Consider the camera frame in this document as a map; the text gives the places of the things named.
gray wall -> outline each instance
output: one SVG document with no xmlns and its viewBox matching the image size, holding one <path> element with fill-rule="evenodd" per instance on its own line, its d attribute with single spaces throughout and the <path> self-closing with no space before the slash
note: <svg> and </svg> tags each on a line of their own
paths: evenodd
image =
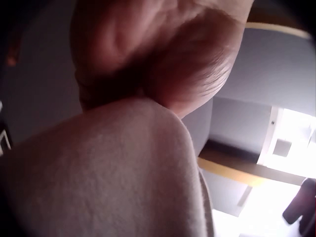
<svg viewBox="0 0 316 237">
<path fill-rule="evenodd" d="M 202 170 L 202 174 L 209 187 L 213 208 L 233 216 L 239 216 L 243 206 L 238 206 L 238 202 L 248 185 L 205 170 Z"/>
<path fill-rule="evenodd" d="M 246 29 L 232 72 L 216 96 L 316 115 L 315 46 L 306 39 Z"/>
<path fill-rule="evenodd" d="M 195 154 L 199 155 L 208 137 L 211 125 L 213 99 L 182 119 L 190 132 Z"/>
<path fill-rule="evenodd" d="M 271 106 L 213 98 L 211 140 L 260 154 Z"/>
<path fill-rule="evenodd" d="M 70 57 L 75 1 L 53 1 L 23 35 L 20 62 L 1 86 L 3 116 L 14 142 L 81 112 Z"/>
</svg>

skin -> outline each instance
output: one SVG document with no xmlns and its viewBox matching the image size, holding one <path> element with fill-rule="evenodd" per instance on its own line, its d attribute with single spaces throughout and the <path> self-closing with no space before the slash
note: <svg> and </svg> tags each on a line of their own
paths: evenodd
<svg viewBox="0 0 316 237">
<path fill-rule="evenodd" d="M 231 71 L 251 4 L 79 0 L 70 45 L 83 109 L 139 93 L 180 118 L 200 107 Z"/>
<path fill-rule="evenodd" d="M 251 4 L 77 2 L 70 46 L 84 113 L 0 161 L 30 236 L 213 236 L 180 118 L 225 83 Z"/>
</svg>

wooden beam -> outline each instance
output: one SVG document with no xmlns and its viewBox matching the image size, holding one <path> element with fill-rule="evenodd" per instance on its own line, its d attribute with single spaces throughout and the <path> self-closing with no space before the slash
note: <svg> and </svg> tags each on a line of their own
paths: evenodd
<svg viewBox="0 0 316 237">
<path fill-rule="evenodd" d="M 311 39 L 310 34 L 293 17 L 269 9 L 252 8 L 247 19 L 246 28 L 278 31 Z"/>
<path fill-rule="evenodd" d="M 200 153 L 198 162 L 201 168 L 209 172 L 242 182 L 249 186 L 257 186 L 268 180 L 300 186 L 305 179 L 305 177 L 299 175 L 274 170 L 241 157 L 215 151 L 207 148 L 207 144 Z"/>
</svg>

skin crease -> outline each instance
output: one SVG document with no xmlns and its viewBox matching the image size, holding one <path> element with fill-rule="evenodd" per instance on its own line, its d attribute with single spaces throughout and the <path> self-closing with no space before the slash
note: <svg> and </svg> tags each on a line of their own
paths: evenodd
<svg viewBox="0 0 316 237">
<path fill-rule="evenodd" d="M 224 85 L 252 1 L 77 2 L 70 31 L 84 110 L 139 92 L 180 118 Z"/>
</svg>

hand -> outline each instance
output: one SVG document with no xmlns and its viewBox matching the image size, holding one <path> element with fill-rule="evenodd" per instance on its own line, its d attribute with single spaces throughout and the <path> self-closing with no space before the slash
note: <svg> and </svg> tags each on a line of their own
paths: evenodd
<svg viewBox="0 0 316 237">
<path fill-rule="evenodd" d="M 84 110 L 144 94 L 184 117 L 224 85 L 252 0 L 78 0 L 70 30 Z"/>
</svg>

